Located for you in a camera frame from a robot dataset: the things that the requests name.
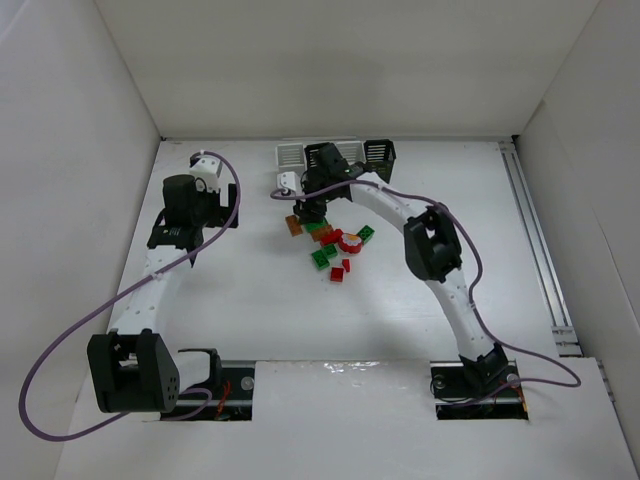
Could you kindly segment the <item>dark green lego plate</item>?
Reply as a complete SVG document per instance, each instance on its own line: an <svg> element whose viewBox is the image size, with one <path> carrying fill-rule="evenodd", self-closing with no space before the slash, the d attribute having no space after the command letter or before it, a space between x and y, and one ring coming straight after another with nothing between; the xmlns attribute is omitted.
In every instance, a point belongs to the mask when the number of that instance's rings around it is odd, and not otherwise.
<svg viewBox="0 0 640 480"><path fill-rule="evenodd" d="M313 232L313 231L315 231L315 230L317 230L319 228L322 228L324 226L327 226L327 225L328 225L327 221L323 220L321 222L307 223L307 224L304 225L304 228L308 233L311 233L311 232Z"/></svg>

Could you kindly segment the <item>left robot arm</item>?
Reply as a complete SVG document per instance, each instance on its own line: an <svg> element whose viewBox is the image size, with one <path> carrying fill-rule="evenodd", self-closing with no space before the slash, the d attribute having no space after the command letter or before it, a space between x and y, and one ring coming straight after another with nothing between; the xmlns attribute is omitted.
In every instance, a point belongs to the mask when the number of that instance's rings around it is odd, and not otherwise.
<svg viewBox="0 0 640 480"><path fill-rule="evenodd" d="M204 244L206 228L237 227L232 204L220 202L215 173L166 178L164 207L147 242L146 283L129 294L121 316L87 346L93 387L104 413L172 411L181 394L201 384L222 382L214 348L170 351L163 333L176 313L175 297Z"/></svg>

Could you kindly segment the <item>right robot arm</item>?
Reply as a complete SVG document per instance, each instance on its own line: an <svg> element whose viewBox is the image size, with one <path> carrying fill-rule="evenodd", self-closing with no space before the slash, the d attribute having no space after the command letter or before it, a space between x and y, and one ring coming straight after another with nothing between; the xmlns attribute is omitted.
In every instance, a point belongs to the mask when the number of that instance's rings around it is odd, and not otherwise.
<svg viewBox="0 0 640 480"><path fill-rule="evenodd" d="M435 295L453 331L468 391L463 398L484 397L503 385L509 362L503 344L479 319L462 269L458 227L449 210L434 200L394 190L388 183L395 147L389 140L367 142L384 149L374 161L349 162L334 143L303 149L306 169L296 193L294 214L303 224L324 219L329 203L345 199L375 213L403 237L409 271Z"/></svg>

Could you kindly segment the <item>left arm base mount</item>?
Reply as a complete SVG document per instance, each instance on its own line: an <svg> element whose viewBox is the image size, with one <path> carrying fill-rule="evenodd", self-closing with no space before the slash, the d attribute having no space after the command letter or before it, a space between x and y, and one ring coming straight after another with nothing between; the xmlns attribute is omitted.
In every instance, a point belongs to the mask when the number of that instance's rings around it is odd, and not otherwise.
<svg viewBox="0 0 640 480"><path fill-rule="evenodd" d="M251 361L223 361L219 386L201 383L191 387L206 389L211 398L205 402L205 393L181 394L176 407L162 413L163 421L179 422L244 422L253 416L253 394L256 363Z"/></svg>

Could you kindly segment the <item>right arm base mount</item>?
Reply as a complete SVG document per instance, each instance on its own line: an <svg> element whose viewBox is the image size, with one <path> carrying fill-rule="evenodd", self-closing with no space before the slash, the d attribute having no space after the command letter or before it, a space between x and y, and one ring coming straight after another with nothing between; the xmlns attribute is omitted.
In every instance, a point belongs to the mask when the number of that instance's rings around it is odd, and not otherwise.
<svg viewBox="0 0 640 480"><path fill-rule="evenodd" d="M487 387L473 386L465 377L461 362L432 362L430 392L438 420L528 420L524 394L519 385L495 390L518 377L516 363L510 361L505 373Z"/></svg>

